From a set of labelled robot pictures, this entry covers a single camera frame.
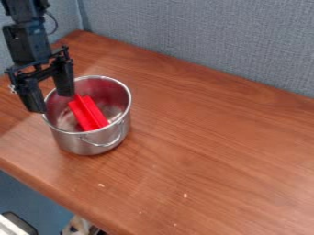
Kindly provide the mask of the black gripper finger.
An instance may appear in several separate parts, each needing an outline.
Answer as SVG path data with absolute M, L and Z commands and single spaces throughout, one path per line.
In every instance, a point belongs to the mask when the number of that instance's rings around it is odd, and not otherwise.
M 75 95 L 73 60 L 58 58 L 54 63 L 55 74 L 53 76 L 57 92 L 61 96 Z
M 43 114 L 47 111 L 45 97 L 37 79 L 29 78 L 19 82 L 16 93 L 30 112 Z

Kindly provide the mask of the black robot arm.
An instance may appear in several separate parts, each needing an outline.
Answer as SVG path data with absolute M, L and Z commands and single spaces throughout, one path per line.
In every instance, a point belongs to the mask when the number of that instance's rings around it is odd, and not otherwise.
M 46 101 L 39 83 L 54 80 L 61 96 L 75 95 L 74 62 L 69 46 L 53 50 L 45 27 L 49 0 L 0 0 L 14 23 L 3 26 L 3 33 L 14 65 L 6 69 L 10 88 L 19 95 L 30 112 L 45 114 Z

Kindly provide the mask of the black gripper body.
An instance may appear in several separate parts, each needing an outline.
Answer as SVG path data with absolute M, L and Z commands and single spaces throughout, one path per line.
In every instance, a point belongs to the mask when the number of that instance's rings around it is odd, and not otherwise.
M 14 65 L 7 69 L 12 82 L 23 78 L 46 80 L 55 74 L 54 61 L 71 60 L 69 46 L 53 50 L 42 20 L 3 26 L 3 33 Z

